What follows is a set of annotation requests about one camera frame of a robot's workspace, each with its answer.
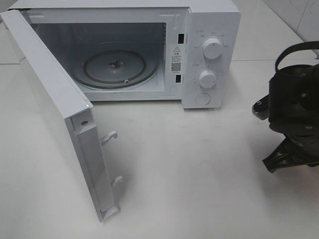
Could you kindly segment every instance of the timer knob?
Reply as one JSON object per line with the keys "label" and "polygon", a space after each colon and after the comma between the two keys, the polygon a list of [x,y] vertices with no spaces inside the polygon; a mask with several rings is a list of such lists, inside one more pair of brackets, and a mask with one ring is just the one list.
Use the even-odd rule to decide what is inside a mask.
{"label": "timer knob", "polygon": [[199,75],[199,85],[202,88],[212,88],[217,81],[217,77],[212,71],[203,71]]}
{"label": "timer knob", "polygon": [[203,43],[203,53],[208,59],[215,59],[221,55],[223,44],[217,38],[207,39]]}

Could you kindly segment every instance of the microwave door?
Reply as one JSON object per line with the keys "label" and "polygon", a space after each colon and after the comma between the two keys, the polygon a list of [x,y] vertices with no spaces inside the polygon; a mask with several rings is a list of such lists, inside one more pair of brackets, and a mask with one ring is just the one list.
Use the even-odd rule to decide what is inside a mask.
{"label": "microwave door", "polygon": [[88,189],[101,221],[118,211],[111,184],[122,178],[110,182],[101,149],[102,144],[117,134],[111,132],[99,138],[92,104],[22,14],[11,10],[0,15],[45,124],[72,165],[72,171],[78,173],[78,181],[82,181],[86,191]]}

